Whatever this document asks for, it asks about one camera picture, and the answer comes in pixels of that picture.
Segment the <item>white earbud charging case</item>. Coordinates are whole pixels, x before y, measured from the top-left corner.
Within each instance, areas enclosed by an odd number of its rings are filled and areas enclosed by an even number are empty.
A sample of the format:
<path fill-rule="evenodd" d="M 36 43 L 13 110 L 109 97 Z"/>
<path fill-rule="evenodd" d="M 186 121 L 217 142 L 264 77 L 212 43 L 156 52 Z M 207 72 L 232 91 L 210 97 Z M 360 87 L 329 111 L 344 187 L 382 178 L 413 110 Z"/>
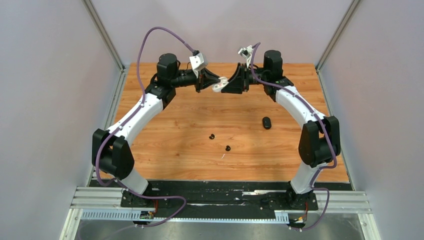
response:
<path fill-rule="evenodd" d="M 219 82 L 212 85 L 212 90 L 216 93 L 221 92 L 222 89 L 229 83 L 227 77 L 219 77 Z"/>

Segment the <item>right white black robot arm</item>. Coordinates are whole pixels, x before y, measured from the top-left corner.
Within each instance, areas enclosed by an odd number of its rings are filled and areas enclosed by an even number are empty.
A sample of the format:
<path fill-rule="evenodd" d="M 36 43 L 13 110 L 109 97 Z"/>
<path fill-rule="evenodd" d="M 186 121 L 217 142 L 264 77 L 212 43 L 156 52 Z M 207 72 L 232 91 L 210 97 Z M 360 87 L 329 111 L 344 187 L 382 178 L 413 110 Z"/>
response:
<path fill-rule="evenodd" d="M 215 92 L 242 94 L 250 85 L 262 84 L 264 92 L 281 105 L 301 128 L 298 152 L 301 163 L 295 177 L 289 182 L 282 202 L 290 209 L 303 209 L 313 194 L 313 186 L 320 172 L 335 168 L 341 152 L 340 123 L 335 116 L 326 116 L 301 96 L 294 84 L 283 74 L 283 58 L 278 50 L 264 53 L 263 66 L 252 63 L 255 50 L 241 48 L 246 59 L 239 63 L 230 77 L 220 77 L 212 89 Z"/>

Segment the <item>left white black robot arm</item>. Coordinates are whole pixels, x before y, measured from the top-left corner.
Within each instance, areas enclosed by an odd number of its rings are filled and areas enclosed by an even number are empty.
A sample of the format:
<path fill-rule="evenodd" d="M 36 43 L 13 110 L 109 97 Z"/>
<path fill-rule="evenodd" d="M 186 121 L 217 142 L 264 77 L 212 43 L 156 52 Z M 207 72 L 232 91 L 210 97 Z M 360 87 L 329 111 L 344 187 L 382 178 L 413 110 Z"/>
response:
<path fill-rule="evenodd" d="M 161 113 L 176 96 L 176 89 L 194 86 L 196 91 L 212 87 L 221 90 L 228 78 L 209 71 L 204 56 L 196 51 L 189 58 L 191 69 L 180 69 L 180 61 L 173 53 L 158 58 L 156 73 L 138 102 L 116 123 L 107 129 L 97 129 L 92 135 L 92 165 L 97 174 L 104 172 L 112 179 L 98 183 L 107 187 L 113 182 L 134 195 L 140 206 L 149 206 L 158 197 L 149 190 L 149 182 L 135 168 L 131 145 L 139 133 L 156 115 Z"/>

